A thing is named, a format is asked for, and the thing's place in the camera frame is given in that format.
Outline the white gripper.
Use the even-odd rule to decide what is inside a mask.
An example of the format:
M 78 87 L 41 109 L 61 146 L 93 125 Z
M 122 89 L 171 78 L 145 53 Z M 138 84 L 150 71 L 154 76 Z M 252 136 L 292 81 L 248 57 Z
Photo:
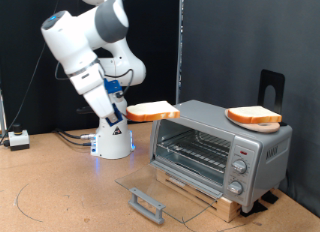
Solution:
M 69 77 L 79 95 L 82 95 L 92 110 L 100 118 L 107 118 L 111 123 L 118 121 L 111 101 L 104 86 L 103 70 L 95 63 L 82 72 Z

